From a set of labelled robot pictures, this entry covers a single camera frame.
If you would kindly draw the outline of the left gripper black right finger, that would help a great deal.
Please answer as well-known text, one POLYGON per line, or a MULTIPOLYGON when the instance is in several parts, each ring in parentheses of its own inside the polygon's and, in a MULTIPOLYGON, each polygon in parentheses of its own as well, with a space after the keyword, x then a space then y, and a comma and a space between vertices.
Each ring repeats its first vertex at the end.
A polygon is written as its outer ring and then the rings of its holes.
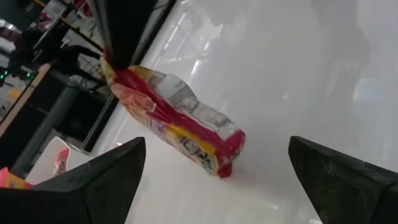
POLYGON ((300 136, 288 151, 323 224, 398 224, 398 173, 300 136))

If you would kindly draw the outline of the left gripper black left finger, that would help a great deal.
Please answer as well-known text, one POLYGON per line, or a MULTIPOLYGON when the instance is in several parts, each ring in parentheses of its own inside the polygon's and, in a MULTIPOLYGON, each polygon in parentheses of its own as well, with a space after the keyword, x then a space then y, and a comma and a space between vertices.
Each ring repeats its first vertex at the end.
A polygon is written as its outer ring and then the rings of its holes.
POLYGON ((31 189, 0 188, 0 224, 124 224, 145 159, 137 137, 31 189))

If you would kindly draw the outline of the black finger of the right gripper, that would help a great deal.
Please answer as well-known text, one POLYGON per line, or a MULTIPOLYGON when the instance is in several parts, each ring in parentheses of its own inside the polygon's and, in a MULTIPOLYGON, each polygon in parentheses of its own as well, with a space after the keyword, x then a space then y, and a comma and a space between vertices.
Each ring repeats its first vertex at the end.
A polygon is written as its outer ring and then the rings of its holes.
POLYGON ((130 66, 157 0, 88 0, 104 43, 106 59, 116 68, 130 66))

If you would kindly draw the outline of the white plastic bin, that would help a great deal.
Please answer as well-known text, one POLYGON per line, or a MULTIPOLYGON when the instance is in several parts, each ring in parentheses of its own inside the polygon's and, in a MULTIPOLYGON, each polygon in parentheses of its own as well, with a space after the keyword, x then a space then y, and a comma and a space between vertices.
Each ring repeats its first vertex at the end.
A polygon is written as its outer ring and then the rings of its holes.
POLYGON ((37 185, 41 182, 53 178, 53 170, 55 168, 55 161, 60 151, 65 148, 70 149, 70 155, 67 163, 67 171, 72 170, 92 159, 87 153, 81 151, 79 148, 73 146, 60 139, 54 137, 41 153, 37 162, 30 170, 25 180, 31 185, 37 185))

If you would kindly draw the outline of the grey metal pipe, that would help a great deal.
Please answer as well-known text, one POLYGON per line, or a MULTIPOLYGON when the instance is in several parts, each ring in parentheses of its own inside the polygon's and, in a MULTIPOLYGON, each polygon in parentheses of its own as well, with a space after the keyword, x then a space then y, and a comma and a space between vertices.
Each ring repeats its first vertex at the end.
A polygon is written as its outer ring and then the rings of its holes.
POLYGON ((65 116, 67 109, 69 109, 71 106, 72 101, 77 96, 77 93, 77 88, 70 86, 64 88, 52 106, 51 110, 41 122, 40 126, 37 128, 36 132, 22 151, 18 160, 11 168, 11 172, 13 174, 17 175, 18 177, 26 176, 27 167, 39 153, 40 148, 47 139, 47 136, 51 132, 52 128, 65 116))

